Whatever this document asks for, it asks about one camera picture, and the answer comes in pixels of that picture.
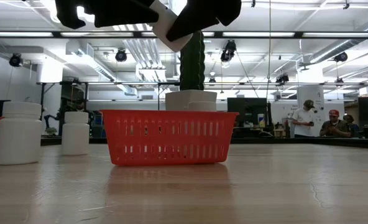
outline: ceiling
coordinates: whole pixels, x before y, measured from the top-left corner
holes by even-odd
[[[175,9],[183,0],[163,0],[165,5]],[[228,27],[217,25],[209,27],[207,31],[363,31],[363,25],[368,23],[368,0],[350,1],[349,9],[344,10],[345,0],[272,0],[272,9],[269,1],[257,0],[256,7],[250,7],[251,1],[243,1],[241,15]],[[52,10],[49,5],[53,1],[0,0],[0,30],[70,30],[52,20]],[[112,27],[95,28],[87,22],[80,31],[114,30]],[[302,55],[311,55],[336,43],[333,39],[234,39],[237,45],[237,54],[231,60],[228,68],[222,68],[219,56],[227,39],[207,39],[205,37],[205,75],[206,79],[214,72],[217,82],[223,77],[224,82],[245,82],[246,75],[253,82],[266,82],[267,75],[271,74],[274,82],[281,71],[274,71],[295,58]],[[67,39],[0,39],[0,49],[14,46],[43,47],[65,61],[65,76],[78,77],[83,81],[98,81],[99,75],[85,62],[66,55]],[[125,48],[122,39],[80,39],[80,45],[90,44],[94,48],[94,56],[112,71],[122,81],[137,81],[135,71],[137,62],[131,53],[127,52],[127,61],[118,63],[115,54],[119,48]],[[177,54],[174,54],[161,41],[156,40],[158,53],[163,66],[166,68],[166,77],[169,80],[177,79]],[[333,82],[339,75],[356,72],[368,67],[368,40],[346,51],[349,59],[346,63],[325,61],[318,64],[323,70],[324,80]],[[298,71],[295,67],[285,70],[290,80],[295,82]],[[368,80],[368,72],[356,75],[347,82],[362,82]]]

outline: table surface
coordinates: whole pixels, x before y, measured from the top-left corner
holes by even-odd
[[[368,223],[368,149],[231,145],[222,164],[118,167],[91,147],[0,166],[0,223]]]

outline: man in white shirt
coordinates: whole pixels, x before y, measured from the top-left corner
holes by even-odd
[[[312,108],[314,108],[314,101],[306,100],[303,104],[303,108],[295,110],[293,114],[295,138],[314,137],[311,133],[311,127],[314,126]]]

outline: baseball cap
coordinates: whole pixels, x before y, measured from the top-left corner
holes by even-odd
[[[312,101],[312,100],[306,100],[304,102],[304,106],[306,106],[307,108],[315,108],[314,107],[314,101]]]
[[[329,111],[329,116],[339,116],[340,113],[338,110],[330,110]]]

